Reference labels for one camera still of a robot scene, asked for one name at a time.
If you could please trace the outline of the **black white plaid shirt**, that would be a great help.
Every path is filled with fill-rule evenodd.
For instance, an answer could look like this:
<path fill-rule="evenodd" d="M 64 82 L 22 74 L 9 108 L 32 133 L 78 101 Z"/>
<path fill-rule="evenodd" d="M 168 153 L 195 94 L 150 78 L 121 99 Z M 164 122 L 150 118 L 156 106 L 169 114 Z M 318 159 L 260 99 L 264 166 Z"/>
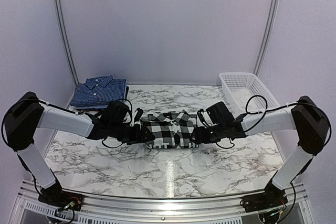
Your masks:
<path fill-rule="evenodd" d="M 141 119 L 142 129 L 148 130 L 148 149 L 198 148 L 192 142 L 197 127 L 197 115 L 186 111 L 152 113 Z"/>

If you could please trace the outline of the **blue checked shirt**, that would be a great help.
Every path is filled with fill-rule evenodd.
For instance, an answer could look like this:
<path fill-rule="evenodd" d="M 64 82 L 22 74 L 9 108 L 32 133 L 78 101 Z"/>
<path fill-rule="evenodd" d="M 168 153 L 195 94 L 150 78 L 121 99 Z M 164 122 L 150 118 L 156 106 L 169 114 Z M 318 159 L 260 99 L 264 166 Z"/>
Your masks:
<path fill-rule="evenodd" d="M 123 100 L 126 96 L 127 80 L 113 76 L 87 78 L 75 88 L 70 106 L 74 107 L 102 107 L 116 100 Z"/>

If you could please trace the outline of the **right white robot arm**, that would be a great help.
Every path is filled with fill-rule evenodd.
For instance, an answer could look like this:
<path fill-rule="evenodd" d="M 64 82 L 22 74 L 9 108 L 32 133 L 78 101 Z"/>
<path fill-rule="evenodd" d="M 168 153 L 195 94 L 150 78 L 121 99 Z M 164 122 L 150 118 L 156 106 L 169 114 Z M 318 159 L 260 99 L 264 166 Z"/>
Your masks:
<path fill-rule="evenodd" d="M 191 140 L 195 144 L 216 144 L 224 138 L 235 140 L 264 132 L 295 130 L 298 143 L 292 154 L 273 175 L 260 195 L 260 203 L 271 207 L 297 176 L 301 175 L 329 142 L 332 134 L 326 113 L 308 97 L 277 108 L 245 111 L 234 117 L 223 102 L 206 109 L 212 126 L 196 127 Z"/>

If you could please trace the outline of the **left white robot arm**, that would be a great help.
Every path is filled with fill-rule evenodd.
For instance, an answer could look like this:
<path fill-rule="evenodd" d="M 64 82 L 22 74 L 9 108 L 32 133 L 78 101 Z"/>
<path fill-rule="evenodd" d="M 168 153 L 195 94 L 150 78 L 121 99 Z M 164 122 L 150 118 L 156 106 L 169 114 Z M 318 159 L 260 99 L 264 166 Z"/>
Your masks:
<path fill-rule="evenodd" d="M 112 137 L 121 144 L 138 144 L 144 140 L 144 131 L 138 124 L 131 125 L 125 119 L 127 115 L 132 115 L 131 110 L 119 101 L 110 102 L 107 108 L 90 114 L 61 108 L 38 99 L 33 92 L 27 92 L 4 114 L 1 135 L 5 144 L 39 182 L 41 196 L 61 206 L 66 202 L 66 193 L 35 146 L 36 130 L 52 129 L 94 141 Z"/>

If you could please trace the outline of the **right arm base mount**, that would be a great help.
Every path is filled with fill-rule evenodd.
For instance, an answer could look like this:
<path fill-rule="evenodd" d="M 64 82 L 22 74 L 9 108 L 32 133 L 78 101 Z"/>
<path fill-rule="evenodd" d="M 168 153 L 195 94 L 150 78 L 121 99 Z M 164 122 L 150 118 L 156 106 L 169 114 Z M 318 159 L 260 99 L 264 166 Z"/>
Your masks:
<path fill-rule="evenodd" d="M 244 196 L 240 201 L 240 205 L 244 208 L 245 212 L 261 211 L 284 206 L 287 203 L 286 194 L 276 196 L 274 193 L 266 192 Z"/>

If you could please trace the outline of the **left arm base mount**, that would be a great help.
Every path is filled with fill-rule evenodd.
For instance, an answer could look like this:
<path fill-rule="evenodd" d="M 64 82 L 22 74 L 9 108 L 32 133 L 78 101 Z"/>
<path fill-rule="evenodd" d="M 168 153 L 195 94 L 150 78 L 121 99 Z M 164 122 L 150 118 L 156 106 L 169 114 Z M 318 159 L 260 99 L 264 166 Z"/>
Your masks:
<path fill-rule="evenodd" d="M 84 196 L 69 191 L 44 192 L 39 195 L 40 202 L 56 206 L 59 210 L 80 211 Z"/>

